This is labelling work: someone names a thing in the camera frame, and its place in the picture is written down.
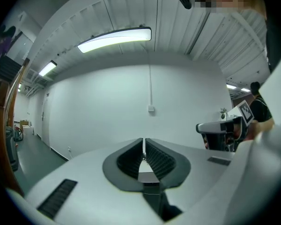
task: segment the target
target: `door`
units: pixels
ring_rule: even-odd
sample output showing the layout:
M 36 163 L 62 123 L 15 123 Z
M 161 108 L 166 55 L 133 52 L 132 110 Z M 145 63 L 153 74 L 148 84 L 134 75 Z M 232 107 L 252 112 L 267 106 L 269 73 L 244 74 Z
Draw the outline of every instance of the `door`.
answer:
M 50 121 L 50 109 L 52 104 L 53 90 L 49 89 L 44 96 L 43 114 L 42 114 L 42 140 L 50 147 L 49 140 L 49 121 Z

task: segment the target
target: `person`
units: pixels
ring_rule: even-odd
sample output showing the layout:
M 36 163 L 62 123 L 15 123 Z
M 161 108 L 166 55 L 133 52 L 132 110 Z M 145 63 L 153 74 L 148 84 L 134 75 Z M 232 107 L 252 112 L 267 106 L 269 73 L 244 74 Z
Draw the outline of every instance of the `person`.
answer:
M 273 72 L 281 59 L 281 0 L 199 0 L 207 6 L 218 8 L 253 9 L 261 14 L 266 22 L 266 51 L 270 72 Z M 246 140 L 254 139 L 260 132 L 272 129 L 273 118 L 267 121 L 254 121 L 248 127 Z
M 262 96 L 259 94 L 260 83 L 251 83 L 251 93 L 254 96 L 254 100 L 250 104 L 250 109 L 254 115 L 254 120 L 258 122 L 265 122 L 269 120 L 272 116 L 271 113 L 263 100 Z
M 11 26 L 7 31 L 4 31 L 4 28 L 5 26 L 0 28 L 0 59 L 9 51 L 15 34 L 15 26 Z

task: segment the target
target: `black slot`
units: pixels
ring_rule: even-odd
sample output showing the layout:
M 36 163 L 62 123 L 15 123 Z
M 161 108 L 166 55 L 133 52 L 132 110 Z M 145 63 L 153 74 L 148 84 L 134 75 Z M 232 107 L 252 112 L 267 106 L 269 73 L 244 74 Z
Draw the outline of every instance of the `black slot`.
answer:
M 231 162 L 231 160 L 226 160 L 226 159 L 222 159 L 222 158 L 218 158 L 218 157 L 210 157 L 209 159 L 207 159 L 207 161 L 225 165 L 225 166 L 228 166 Z
M 46 198 L 38 207 L 38 211 L 53 219 L 64 204 L 70 193 L 76 186 L 77 182 L 65 179 L 58 187 Z

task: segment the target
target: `black vent grille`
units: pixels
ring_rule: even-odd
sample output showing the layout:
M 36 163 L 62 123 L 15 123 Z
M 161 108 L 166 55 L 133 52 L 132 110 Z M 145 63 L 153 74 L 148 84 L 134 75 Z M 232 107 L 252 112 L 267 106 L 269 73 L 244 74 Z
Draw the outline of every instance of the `black vent grille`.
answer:
M 137 179 L 139 176 L 142 156 L 142 142 L 140 142 L 118 157 L 118 168 L 128 176 Z
M 165 177 L 176 166 L 176 161 L 172 156 L 149 143 L 146 143 L 146 154 L 147 162 L 159 180 Z
M 218 157 L 210 157 L 209 159 L 207 159 L 207 161 L 225 165 L 225 166 L 228 166 L 231 162 L 231 160 L 226 160 L 226 159 L 222 159 L 222 158 L 218 158 Z
M 59 186 L 46 198 L 46 200 L 38 207 L 41 213 L 53 219 L 61 206 L 64 204 L 70 193 L 76 186 L 77 182 L 65 179 Z

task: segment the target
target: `hand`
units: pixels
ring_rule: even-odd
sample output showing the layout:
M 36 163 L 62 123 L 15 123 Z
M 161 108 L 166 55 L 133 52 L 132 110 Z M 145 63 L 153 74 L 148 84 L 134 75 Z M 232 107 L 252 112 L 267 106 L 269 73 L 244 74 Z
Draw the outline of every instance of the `hand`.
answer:
M 256 120 L 253 120 L 248 127 L 248 133 L 244 141 L 254 140 L 260 132 L 260 123 Z
M 206 136 L 204 137 L 204 144 L 205 144 L 205 148 L 209 149 L 209 145 L 208 145 L 207 137 Z

